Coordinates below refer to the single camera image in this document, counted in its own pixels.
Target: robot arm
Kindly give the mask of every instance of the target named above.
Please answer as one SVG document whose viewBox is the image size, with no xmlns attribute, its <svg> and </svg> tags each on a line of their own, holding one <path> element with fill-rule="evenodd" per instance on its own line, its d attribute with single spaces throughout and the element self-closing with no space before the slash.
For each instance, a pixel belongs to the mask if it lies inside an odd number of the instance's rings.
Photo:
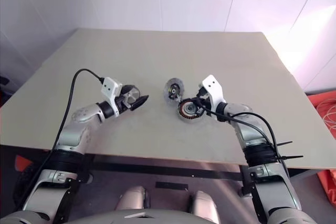
<svg viewBox="0 0 336 224">
<path fill-rule="evenodd" d="M 252 183 L 251 193 L 259 221 L 269 224 L 315 223 L 301 211 L 299 198 L 276 147 L 264 133 L 262 120 L 248 114 L 252 109 L 242 104 L 227 103 L 222 87 L 213 75 L 203 80 L 197 97 L 192 100 L 215 120 L 227 121 L 235 129 L 249 166 L 248 180 Z"/>
<path fill-rule="evenodd" d="M 116 118 L 126 110 L 135 110 L 148 98 L 140 96 L 134 85 L 123 86 L 104 78 L 101 92 L 105 101 L 77 110 L 66 125 L 50 158 L 43 166 L 22 210 L 2 219 L 4 223 L 64 223 L 72 200 L 79 189 L 84 155 L 96 131 L 107 118 Z"/>
</svg>

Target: beige tabletop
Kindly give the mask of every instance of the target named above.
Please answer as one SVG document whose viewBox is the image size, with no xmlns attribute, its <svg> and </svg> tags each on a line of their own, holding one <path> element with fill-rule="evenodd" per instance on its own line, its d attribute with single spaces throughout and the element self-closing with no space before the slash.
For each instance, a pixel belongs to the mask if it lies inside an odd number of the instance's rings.
<svg viewBox="0 0 336 224">
<path fill-rule="evenodd" d="M 2 107 L 1 144 L 51 148 L 80 68 L 150 95 L 139 109 L 108 119 L 88 153 L 245 164 L 230 125 L 207 116 L 185 123 L 163 99 L 168 79 L 182 79 L 187 98 L 213 74 L 227 102 L 248 104 L 269 121 L 279 143 L 293 141 L 280 153 L 304 158 L 288 160 L 289 167 L 336 167 L 336 141 L 262 33 L 80 29 Z M 100 88 L 81 73 L 70 113 L 101 102 Z"/>
</svg>

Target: wooden table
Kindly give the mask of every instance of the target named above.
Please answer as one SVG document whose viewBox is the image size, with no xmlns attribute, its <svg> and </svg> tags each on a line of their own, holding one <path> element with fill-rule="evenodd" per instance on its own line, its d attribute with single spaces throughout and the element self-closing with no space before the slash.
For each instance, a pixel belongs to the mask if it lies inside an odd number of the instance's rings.
<svg viewBox="0 0 336 224">
<path fill-rule="evenodd" d="M 293 141 L 280 153 L 304 158 L 288 160 L 289 167 L 336 167 L 336 141 L 262 33 L 79 29 L 1 108 L 1 144 L 51 148 L 80 68 L 150 95 L 136 111 L 108 119 L 88 153 L 246 164 L 230 125 L 208 116 L 187 124 L 163 99 L 168 79 L 182 79 L 187 98 L 213 74 L 227 102 L 248 104 L 263 115 L 278 143 Z M 70 114 L 101 102 L 100 88 L 81 73 Z"/>
</svg>

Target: white wall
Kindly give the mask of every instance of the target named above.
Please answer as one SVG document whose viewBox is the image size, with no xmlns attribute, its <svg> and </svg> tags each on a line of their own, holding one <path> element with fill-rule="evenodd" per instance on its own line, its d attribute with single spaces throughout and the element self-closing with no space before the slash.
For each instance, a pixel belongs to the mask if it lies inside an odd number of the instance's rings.
<svg viewBox="0 0 336 224">
<path fill-rule="evenodd" d="M 18 89 L 78 27 L 262 31 L 303 89 L 336 88 L 335 6 L 336 0 L 0 0 L 0 72 Z"/>
</svg>

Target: floor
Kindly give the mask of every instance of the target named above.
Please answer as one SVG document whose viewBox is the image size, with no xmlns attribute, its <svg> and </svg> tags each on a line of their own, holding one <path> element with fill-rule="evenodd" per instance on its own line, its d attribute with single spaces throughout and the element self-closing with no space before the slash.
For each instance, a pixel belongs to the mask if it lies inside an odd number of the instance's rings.
<svg viewBox="0 0 336 224">
<path fill-rule="evenodd" d="M 12 191 L 18 172 L 13 169 L 15 154 L 1 152 L 1 216 L 10 213 L 14 207 Z M 112 157 L 113 162 L 146 164 L 136 158 Z M 178 166 L 187 168 L 218 169 L 239 171 L 238 166 L 204 163 L 184 163 L 178 161 L 154 161 L 151 165 Z M 222 223 L 258 223 L 251 198 L 240 198 L 237 191 L 241 182 L 195 177 L 163 176 L 126 172 L 93 171 L 93 182 L 82 185 L 74 202 L 70 220 L 113 210 L 119 196 L 129 187 L 144 186 L 150 193 L 152 208 L 185 211 L 189 195 L 202 190 L 212 196 Z M 187 184 L 188 190 L 156 188 L 156 182 Z M 293 186 L 301 200 L 303 210 L 317 223 L 335 224 L 334 209 L 321 187 L 316 175 L 301 180 L 293 180 Z"/>
</svg>

